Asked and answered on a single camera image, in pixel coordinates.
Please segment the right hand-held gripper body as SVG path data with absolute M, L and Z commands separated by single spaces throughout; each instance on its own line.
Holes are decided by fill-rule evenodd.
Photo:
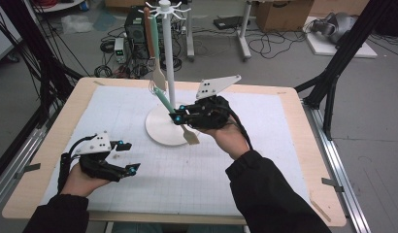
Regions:
M 222 128 L 235 113 L 229 102 L 218 94 L 241 78 L 240 75 L 235 75 L 202 80 L 196 93 L 196 101 L 193 103 L 196 108 L 187 112 L 187 125 L 195 129 Z

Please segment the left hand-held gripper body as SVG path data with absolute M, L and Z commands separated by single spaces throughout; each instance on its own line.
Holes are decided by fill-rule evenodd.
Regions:
M 81 169 L 92 178 L 118 182 L 124 178 L 124 167 L 110 164 L 106 158 L 113 150 L 107 132 L 78 140 L 80 147 L 74 150 Z

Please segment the cream brush with green handle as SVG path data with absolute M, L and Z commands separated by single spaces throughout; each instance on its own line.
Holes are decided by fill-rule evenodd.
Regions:
M 161 101 L 163 106 L 168 110 L 169 114 L 176 113 L 173 106 L 171 105 L 169 100 L 166 98 L 164 92 L 160 88 L 154 87 L 153 93 L 158 97 L 158 99 Z M 198 145 L 199 144 L 199 139 L 194 132 L 189 131 L 183 124 L 179 125 L 179 126 L 182 128 L 182 131 L 183 131 L 182 135 L 189 145 Z

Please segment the cream spatula with green handle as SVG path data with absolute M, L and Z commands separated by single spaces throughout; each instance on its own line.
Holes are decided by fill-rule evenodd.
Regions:
M 156 18 L 152 17 L 150 19 L 150 26 L 151 26 L 151 37 L 152 37 L 152 44 L 154 49 L 154 59 L 155 59 L 155 67 L 153 71 L 153 81 L 155 86 L 163 91 L 166 90 L 167 84 L 165 80 L 165 76 L 161 71 L 160 67 L 160 49 L 158 44 L 158 30 L 157 30 L 157 22 Z

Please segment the white utensil rack stand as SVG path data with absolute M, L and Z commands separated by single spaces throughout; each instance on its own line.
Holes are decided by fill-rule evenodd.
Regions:
M 153 6 L 149 2 L 146 3 L 146 7 L 150 10 L 150 15 L 152 17 L 162 18 L 162 32 L 163 32 L 163 43 L 165 51 L 165 64 L 166 64 L 166 90 L 163 91 L 166 98 L 169 100 L 173 108 L 176 107 L 176 97 L 175 97 L 175 81 L 174 81 L 174 59 L 173 59 L 173 48 L 172 48 L 172 33 L 171 33 L 171 19 L 172 17 L 177 17 L 182 19 L 177 15 L 180 11 L 178 6 L 173 6 L 169 0 L 159 0 L 158 6 Z M 149 82 L 150 91 L 153 93 L 152 78 Z M 160 105 L 154 107 L 147 115 L 145 122 L 146 130 L 149 136 L 158 144 L 169 147 L 177 147 L 187 144 L 182 133 L 182 128 L 176 125 L 169 116 L 168 110 L 161 103 Z

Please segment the whisk with wooden handle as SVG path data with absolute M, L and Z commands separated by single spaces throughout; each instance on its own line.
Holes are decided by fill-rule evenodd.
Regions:
M 144 7 L 143 9 L 144 17 L 145 17 L 145 30 L 146 30 L 146 38 L 148 43 L 149 55 L 151 58 L 154 59 L 154 49 L 152 44 L 152 37 L 151 37 L 151 26 L 150 26 L 150 19 L 152 16 L 150 15 L 150 10 L 148 7 Z

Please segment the person's left hand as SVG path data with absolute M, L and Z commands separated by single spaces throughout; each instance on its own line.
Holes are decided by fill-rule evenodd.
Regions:
M 66 184 L 61 190 L 61 194 L 87 197 L 94 190 L 108 183 L 109 181 L 107 180 L 88 176 L 82 171 L 80 164 L 76 164 L 71 169 Z

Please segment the person's right hand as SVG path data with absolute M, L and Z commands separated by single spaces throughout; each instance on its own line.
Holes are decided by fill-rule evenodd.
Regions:
M 239 124 L 232 118 L 219 129 L 200 129 L 201 133 L 214 138 L 216 144 L 233 160 L 239 159 L 249 151 L 249 145 L 242 134 Z

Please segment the white grid mat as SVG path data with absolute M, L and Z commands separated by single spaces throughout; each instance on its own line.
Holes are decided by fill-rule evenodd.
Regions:
M 272 94 L 224 92 L 239 116 L 253 147 L 280 168 L 293 190 L 310 198 L 291 139 L 281 98 Z M 146 129 L 148 113 L 160 104 L 144 87 L 99 86 L 94 91 L 69 144 L 107 132 L 110 139 L 131 144 L 112 152 L 108 160 L 125 166 L 136 163 L 137 174 L 95 190 L 91 211 L 237 216 L 238 210 L 225 170 L 232 160 L 207 136 L 199 144 L 166 147 L 156 143 Z

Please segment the white stand leg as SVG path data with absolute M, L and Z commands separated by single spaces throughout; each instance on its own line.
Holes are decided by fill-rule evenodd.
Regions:
M 247 27 L 248 27 L 250 10 L 251 10 L 251 1 L 246 0 L 245 6 L 244 6 L 244 13 L 243 13 L 241 29 L 237 32 L 238 40 L 239 40 L 239 43 L 240 43 L 240 46 L 241 46 L 241 49 L 243 52 L 243 60 L 244 61 L 247 61 L 251 58 L 249 46 L 248 46 L 248 43 L 246 40 L 246 32 L 247 32 Z
M 194 61 L 194 43 L 193 43 L 193 35 L 192 35 L 192 13 L 191 11 L 187 12 L 187 20 L 186 20 L 186 54 L 187 58 L 190 62 Z

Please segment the small white power supply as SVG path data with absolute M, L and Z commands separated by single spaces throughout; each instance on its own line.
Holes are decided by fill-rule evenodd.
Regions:
M 115 47 L 114 52 L 116 55 L 116 61 L 119 64 L 123 64 L 126 62 L 126 52 L 124 47 L 124 39 L 123 38 L 116 38 L 115 39 Z

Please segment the black computer tower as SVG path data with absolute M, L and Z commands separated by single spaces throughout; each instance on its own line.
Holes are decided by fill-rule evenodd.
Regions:
M 138 59 L 149 59 L 143 9 L 142 6 L 131 6 L 124 28 L 133 56 Z

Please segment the black flat device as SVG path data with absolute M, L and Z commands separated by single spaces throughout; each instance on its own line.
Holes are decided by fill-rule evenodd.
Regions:
M 214 26 L 219 30 L 236 28 L 242 25 L 242 17 L 223 17 L 214 20 Z

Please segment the cardboard box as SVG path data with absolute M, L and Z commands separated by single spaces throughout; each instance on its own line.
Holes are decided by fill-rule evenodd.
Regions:
M 274 0 L 260 2 L 256 24 L 263 32 L 301 31 L 315 0 Z

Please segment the clear plastic bag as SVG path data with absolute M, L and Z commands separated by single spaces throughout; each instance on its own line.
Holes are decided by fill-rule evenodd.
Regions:
M 89 32 L 93 28 L 93 24 L 86 16 L 70 15 L 61 19 L 63 32 L 65 34 Z

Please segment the grey metal clip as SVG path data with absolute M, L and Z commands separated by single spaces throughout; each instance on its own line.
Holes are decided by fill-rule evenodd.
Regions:
M 321 182 L 323 184 L 332 186 L 335 189 L 335 192 L 340 192 L 340 193 L 345 192 L 344 187 L 342 185 L 339 185 L 337 181 L 321 178 Z

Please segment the grey headset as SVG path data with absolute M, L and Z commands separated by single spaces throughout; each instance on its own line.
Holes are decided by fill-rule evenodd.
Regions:
M 347 13 L 330 13 L 325 18 L 317 18 L 313 21 L 311 31 L 319 32 L 331 43 L 337 44 L 344 35 L 351 30 L 357 18 Z

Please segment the round white table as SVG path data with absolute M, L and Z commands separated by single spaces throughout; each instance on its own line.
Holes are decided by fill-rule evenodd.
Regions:
M 58 12 L 62 10 L 71 9 L 73 7 L 79 7 L 79 5 L 84 2 L 85 0 L 73 0 L 72 2 L 62 2 L 61 0 L 50 0 L 48 6 L 40 6 L 34 2 L 32 2 L 32 8 L 37 13 L 52 13 Z

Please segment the white flat board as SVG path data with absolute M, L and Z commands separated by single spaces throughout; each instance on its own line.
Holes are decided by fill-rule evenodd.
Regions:
M 315 55 L 333 56 L 337 49 L 326 37 L 318 32 L 312 32 L 310 27 L 315 17 L 308 17 L 305 23 L 308 44 Z M 355 54 L 355 58 L 376 58 L 378 55 L 364 43 Z

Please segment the aluminium rail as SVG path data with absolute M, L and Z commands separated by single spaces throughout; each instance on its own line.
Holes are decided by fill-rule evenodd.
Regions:
M 31 161 L 46 135 L 46 129 L 35 128 L 17 147 L 15 156 L 0 175 L 0 207 L 11 193 L 11 189 L 26 172 L 40 168 L 39 165 L 31 165 Z
M 331 183 L 336 193 L 342 198 L 342 207 L 345 218 L 354 233 L 372 233 L 369 223 L 360 207 L 360 204 L 350 183 L 348 174 L 342 162 L 333 139 L 328 139 L 322 129 L 324 117 L 320 110 L 311 109 L 302 105 L 310 122 L 311 128 L 317 135 L 319 147 L 323 150 L 325 165 L 331 173 Z

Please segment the black metal frame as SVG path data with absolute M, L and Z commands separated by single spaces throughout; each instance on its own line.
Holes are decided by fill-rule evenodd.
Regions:
M 326 68 L 315 78 L 295 87 L 297 93 L 312 88 L 310 94 L 303 99 L 303 103 L 311 109 L 318 110 L 321 101 L 326 99 L 322 131 L 327 140 L 332 141 L 333 108 L 340 76 L 372 31 L 397 3 L 398 0 L 369 0 Z
M 0 31 L 21 55 L 32 79 L 40 83 L 38 96 L 40 106 L 23 126 L 7 150 L 0 157 L 0 178 L 16 157 L 16 152 L 33 129 L 42 126 L 50 118 L 50 106 L 56 100 L 65 102 L 75 87 L 72 80 L 79 81 L 83 75 L 66 66 L 50 49 L 50 44 L 41 33 L 23 0 L 0 0 L 0 7 L 8 17 L 28 50 L 0 20 Z

